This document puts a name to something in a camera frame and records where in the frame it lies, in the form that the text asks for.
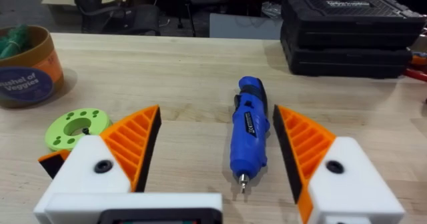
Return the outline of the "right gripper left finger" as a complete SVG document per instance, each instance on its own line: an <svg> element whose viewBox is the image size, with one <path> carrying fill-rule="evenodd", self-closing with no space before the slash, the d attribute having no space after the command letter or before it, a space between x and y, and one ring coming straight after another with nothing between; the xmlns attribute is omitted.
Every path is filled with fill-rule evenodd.
<svg viewBox="0 0 427 224"><path fill-rule="evenodd" d="M98 223L110 209L139 209L161 126L157 105L137 111L100 134L83 136L72 151L40 158L53 179L33 213L39 223Z"/></svg>

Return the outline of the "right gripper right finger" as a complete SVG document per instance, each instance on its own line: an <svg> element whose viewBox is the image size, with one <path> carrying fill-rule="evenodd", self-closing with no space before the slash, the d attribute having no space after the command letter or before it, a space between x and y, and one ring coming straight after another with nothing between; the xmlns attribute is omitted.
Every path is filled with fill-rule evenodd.
<svg viewBox="0 0 427 224"><path fill-rule="evenodd" d="M301 223L401 222L403 206L354 138L280 105L273 123Z"/></svg>

